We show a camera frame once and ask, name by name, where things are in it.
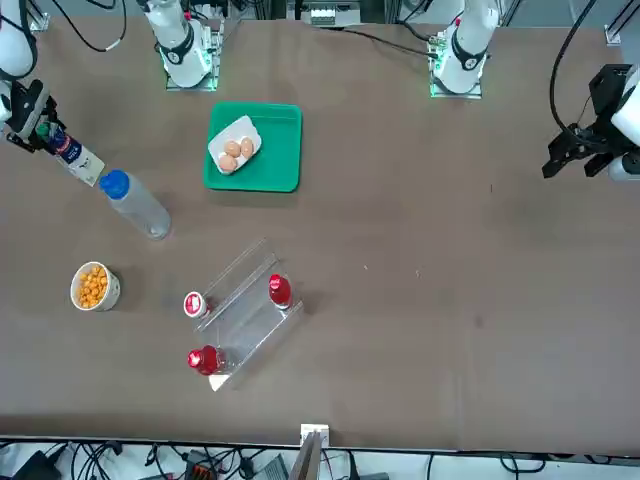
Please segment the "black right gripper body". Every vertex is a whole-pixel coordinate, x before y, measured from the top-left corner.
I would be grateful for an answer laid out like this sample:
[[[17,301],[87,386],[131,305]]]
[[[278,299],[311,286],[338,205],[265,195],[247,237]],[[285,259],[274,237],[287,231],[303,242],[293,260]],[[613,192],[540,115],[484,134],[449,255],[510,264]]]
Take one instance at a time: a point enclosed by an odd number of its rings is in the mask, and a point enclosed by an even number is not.
[[[27,87],[14,81],[11,85],[11,130],[16,134],[31,134],[48,98],[49,90],[41,80],[34,79]]]

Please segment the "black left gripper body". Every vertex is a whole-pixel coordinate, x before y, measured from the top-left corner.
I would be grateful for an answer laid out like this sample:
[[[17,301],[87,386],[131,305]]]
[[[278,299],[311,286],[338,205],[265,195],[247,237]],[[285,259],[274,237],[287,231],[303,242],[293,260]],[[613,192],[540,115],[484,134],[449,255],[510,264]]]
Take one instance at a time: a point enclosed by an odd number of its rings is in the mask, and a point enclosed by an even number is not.
[[[606,64],[589,82],[595,121],[576,131],[581,152],[615,153],[631,147],[631,141],[613,125],[612,117],[618,110],[632,71],[631,64]]]

